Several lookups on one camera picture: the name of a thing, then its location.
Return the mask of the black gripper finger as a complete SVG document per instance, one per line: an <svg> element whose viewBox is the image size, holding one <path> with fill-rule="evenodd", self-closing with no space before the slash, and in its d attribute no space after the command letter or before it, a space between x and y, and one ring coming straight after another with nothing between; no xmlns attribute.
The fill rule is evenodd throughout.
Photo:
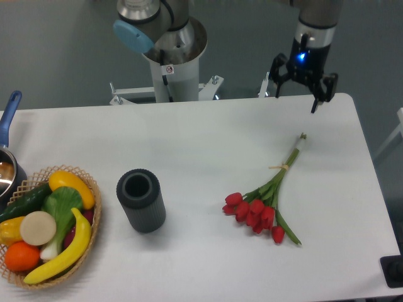
<svg viewBox="0 0 403 302"><path fill-rule="evenodd" d="M280 74L280 69L287 66L288 58L283 54L279 53L274 59L270 69L270 79L276 85L275 98L279 98L281 86L291 79L288 70L284 74Z"/></svg>
<svg viewBox="0 0 403 302"><path fill-rule="evenodd" d="M339 76L337 73L323 74L321 79L313 85L312 94L314 103L311 113L315 113L318 106L328 103L336 93Z"/></svg>

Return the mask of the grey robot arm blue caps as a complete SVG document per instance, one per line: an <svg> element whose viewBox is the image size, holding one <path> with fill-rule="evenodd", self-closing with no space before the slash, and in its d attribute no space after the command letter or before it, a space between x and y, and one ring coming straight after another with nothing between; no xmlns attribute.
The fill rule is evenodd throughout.
<svg viewBox="0 0 403 302"><path fill-rule="evenodd" d="M335 95L338 75L324 66L339 20L342 1L287 1L299 10L290 55L278 54L264 78L259 97L268 95L273 82L276 96L287 81L309 88L312 112ZM215 75L199 82L199 59L207 47L204 26L189 15L188 1L118 1L116 37L149 62L158 103L213 100L223 83Z"/></svg>

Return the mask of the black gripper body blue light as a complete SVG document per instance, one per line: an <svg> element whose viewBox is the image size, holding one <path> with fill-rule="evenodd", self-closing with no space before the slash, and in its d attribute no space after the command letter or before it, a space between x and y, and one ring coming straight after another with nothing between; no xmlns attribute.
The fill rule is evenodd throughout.
<svg viewBox="0 0 403 302"><path fill-rule="evenodd" d="M300 43L293 41L290 58L286 63L287 73L291 80L307 86L309 89L320 84L324 74L324 66L330 45L320 48L301 48Z"/></svg>

